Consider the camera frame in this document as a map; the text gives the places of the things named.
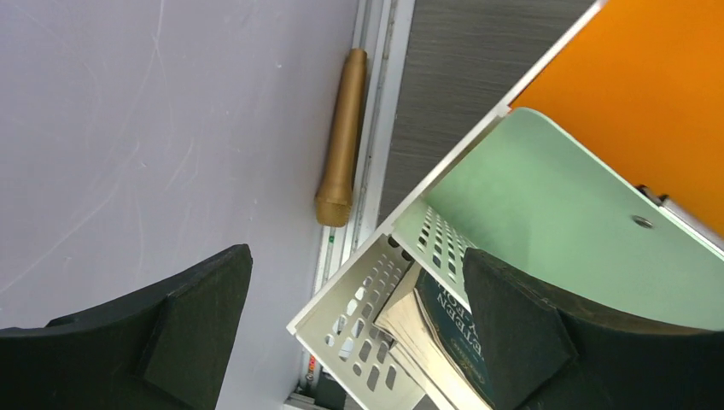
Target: perforated metal panel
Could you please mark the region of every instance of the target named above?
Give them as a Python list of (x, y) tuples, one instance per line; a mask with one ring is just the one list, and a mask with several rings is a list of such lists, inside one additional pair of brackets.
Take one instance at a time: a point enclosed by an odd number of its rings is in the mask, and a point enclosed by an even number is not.
[(465, 235), (420, 198), (395, 221), (392, 237), (470, 311), (463, 257), (475, 245)]
[(297, 338), (368, 410), (413, 409), (423, 391), (389, 356), (392, 342), (371, 321), (410, 261), (381, 237), (297, 325)]

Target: lavender wall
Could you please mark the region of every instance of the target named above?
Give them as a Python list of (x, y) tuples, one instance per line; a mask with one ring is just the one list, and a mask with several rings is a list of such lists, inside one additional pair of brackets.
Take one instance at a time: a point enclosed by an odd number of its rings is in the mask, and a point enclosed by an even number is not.
[(280, 408), (356, 0), (0, 0), (0, 327), (249, 243), (219, 408)]

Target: blue book cover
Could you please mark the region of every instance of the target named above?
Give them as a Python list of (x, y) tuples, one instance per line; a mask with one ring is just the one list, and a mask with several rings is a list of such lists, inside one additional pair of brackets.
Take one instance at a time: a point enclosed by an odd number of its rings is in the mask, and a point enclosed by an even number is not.
[(435, 341), (467, 379), (470, 387), (484, 401), (493, 404), (488, 369), (481, 355), (480, 342), (470, 312), (424, 270), (417, 278), (415, 295), (418, 304), (423, 308), (423, 316)]

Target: mint green panel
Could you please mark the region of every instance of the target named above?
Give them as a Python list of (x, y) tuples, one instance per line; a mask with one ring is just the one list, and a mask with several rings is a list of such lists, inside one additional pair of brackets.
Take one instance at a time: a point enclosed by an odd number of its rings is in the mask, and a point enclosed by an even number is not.
[(537, 278), (624, 312), (724, 329), (719, 254), (531, 109), (501, 121), (426, 201), (475, 246)]

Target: orange panel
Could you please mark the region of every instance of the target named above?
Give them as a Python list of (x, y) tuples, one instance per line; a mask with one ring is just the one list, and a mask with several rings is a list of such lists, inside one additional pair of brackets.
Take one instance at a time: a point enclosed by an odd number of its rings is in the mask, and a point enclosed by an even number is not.
[(721, 0), (610, 0), (513, 106), (724, 236)]

